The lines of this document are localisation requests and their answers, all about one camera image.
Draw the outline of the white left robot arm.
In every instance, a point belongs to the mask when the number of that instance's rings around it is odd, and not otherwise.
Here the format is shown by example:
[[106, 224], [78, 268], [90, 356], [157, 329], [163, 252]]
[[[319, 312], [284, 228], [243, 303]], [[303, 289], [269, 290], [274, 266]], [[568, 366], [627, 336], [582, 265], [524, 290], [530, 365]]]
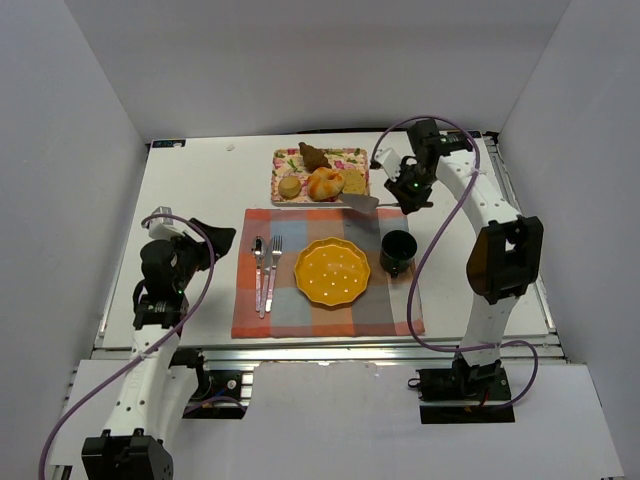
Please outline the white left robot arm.
[[175, 219], [156, 212], [143, 224], [152, 240], [140, 251], [133, 366], [102, 432], [84, 442], [81, 458], [90, 479], [170, 479], [175, 472], [167, 443], [204, 377], [199, 353], [178, 349], [191, 307], [186, 288], [196, 273], [212, 272], [236, 235], [192, 218], [186, 224], [200, 235], [195, 240], [175, 227]]

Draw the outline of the steel spatula wooden handle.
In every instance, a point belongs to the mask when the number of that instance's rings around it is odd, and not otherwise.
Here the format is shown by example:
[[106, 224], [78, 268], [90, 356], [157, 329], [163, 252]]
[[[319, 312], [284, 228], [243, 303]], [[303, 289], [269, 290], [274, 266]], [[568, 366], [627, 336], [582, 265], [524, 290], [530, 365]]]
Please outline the steel spatula wooden handle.
[[398, 203], [381, 203], [377, 197], [341, 193], [338, 199], [348, 208], [363, 214], [372, 214], [380, 207], [398, 207]]

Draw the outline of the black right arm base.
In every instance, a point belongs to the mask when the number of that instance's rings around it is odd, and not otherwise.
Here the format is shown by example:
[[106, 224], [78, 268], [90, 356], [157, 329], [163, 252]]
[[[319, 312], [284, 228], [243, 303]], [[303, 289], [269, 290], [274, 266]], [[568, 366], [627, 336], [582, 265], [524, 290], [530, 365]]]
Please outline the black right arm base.
[[417, 370], [407, 387], [418, 395], [423, 425], [514, 423], [511, 389], [501, 368], [492, 379], [464, 384], [451, 368]]

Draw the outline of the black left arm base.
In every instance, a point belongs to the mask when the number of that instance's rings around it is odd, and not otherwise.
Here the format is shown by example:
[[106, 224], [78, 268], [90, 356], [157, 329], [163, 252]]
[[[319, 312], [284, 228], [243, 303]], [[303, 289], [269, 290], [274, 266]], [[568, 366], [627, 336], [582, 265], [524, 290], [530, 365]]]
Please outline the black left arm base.
[[170, 366], [184, 366], [195, 372], [197, 388], [187, 403], [185, 419], [235, 419], [245, 416], [242, 404], [243, 372], [216, 369], [208, 365], [202, 351], [179, 350]]

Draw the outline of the brown toast slice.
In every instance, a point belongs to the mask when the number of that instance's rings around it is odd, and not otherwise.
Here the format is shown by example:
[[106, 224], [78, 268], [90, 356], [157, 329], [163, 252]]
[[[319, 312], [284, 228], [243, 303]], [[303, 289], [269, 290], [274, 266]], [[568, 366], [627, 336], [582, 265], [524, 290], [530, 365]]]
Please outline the brown toast slice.
[[356, 169], [345, 169], [340, 171], [344, 179], [342, 192], [344, 194], [367, 195], [368, 182], [366, 176]]

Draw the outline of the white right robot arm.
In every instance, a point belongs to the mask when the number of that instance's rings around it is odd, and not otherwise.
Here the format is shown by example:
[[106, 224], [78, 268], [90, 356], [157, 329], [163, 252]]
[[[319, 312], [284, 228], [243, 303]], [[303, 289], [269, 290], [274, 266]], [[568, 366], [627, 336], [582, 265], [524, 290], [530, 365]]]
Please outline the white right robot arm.
[[544, 228], [538, 217], [511, 206], [487, 178], [470, 133], [442, 133], [437, 119], [428, 116], [407, 122], [411, 155], [386, 149], [374, 159], [404, 214], [425, 207], [434, 184], [441, 183], [456, 200], [452, 211], [464, 212], [473, 227], [466, 277], [474, 298], [453, 368], [458, 382], [479, 382], [500, 368], [499, 346], [511, 312], [538, 277]]

